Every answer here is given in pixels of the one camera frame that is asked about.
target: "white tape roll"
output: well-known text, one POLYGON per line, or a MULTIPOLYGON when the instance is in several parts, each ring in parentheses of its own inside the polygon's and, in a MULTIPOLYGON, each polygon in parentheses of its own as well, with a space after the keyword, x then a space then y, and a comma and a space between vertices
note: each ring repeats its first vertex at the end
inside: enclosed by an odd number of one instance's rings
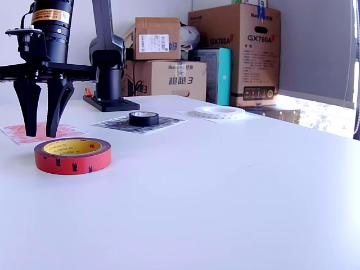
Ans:
POLYGON ((205 106, 194 109, 198 117, 208 119, 237 120, 245 116, 245 110, 235 107, 205 106))

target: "red tape roll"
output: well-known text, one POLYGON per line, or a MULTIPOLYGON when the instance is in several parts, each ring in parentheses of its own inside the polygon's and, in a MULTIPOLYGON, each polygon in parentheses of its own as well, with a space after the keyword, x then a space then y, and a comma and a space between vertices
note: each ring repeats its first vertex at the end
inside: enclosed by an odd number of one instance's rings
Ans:
POLYGON ((101 139, 56 139, 35 147, 35 163, 38 169, 52 174, 96 172, 110 165, 111 145, 101 139))

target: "black and white patterned paper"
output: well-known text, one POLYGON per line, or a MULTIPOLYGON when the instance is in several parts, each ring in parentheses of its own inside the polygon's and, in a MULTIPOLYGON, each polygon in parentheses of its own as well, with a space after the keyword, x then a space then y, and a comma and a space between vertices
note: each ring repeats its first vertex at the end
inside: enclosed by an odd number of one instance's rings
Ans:
POLYGON ((133 125, 129 124, 129 116, 122 116, 110 120, 105 120, 92 125, 100 128, 116 129, 118 131, 126 131, 126 132, 138 133, 138 134, 148 134, 151 132, 159 131, 164 128, 172 127, 173 125, 177 125, 186 121, 187 120, 159 117, 158 125, 152 125, 150 127, 134 127, 133 125))

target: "brown cardboard box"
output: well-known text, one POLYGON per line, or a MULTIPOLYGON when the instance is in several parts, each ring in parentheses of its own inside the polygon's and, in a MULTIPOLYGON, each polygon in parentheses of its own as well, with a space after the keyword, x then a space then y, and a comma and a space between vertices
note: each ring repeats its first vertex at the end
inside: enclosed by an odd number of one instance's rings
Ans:
POLYGON ((232 4, 189 13, 202 45, 232 50, 232 106, 276 104, 280 74, 280 11, 232 4))
POLYGON ((179 18, 136 18, 134 31, 134 59, 180 60, 179 18))
POLYGON ((133 77, 135 77, 136 96, 179 95, 206 100, 206 63, 127 61, 124 72, 122 80, 124 97, 134 96, 133 77))

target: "tape roll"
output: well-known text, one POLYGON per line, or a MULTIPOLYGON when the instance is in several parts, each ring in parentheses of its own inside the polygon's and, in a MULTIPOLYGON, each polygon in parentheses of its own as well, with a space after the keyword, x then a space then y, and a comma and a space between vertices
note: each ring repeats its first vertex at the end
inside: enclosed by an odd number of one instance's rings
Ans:
POLYGON ((208 119, 237 120, 245 116, 245 110, 235 107, 205 106, 194 109, 194 114, 208 119))
POLYGON ((129 124, 135 127, 149 127, 159 124, 159 114, 148 111, 137 111, 129 114, 129 124))
POLYGON ((35 147, 35 163, 52 174, 92 173, 110 165, 111 145, 101 139, 56 139, 35 147))

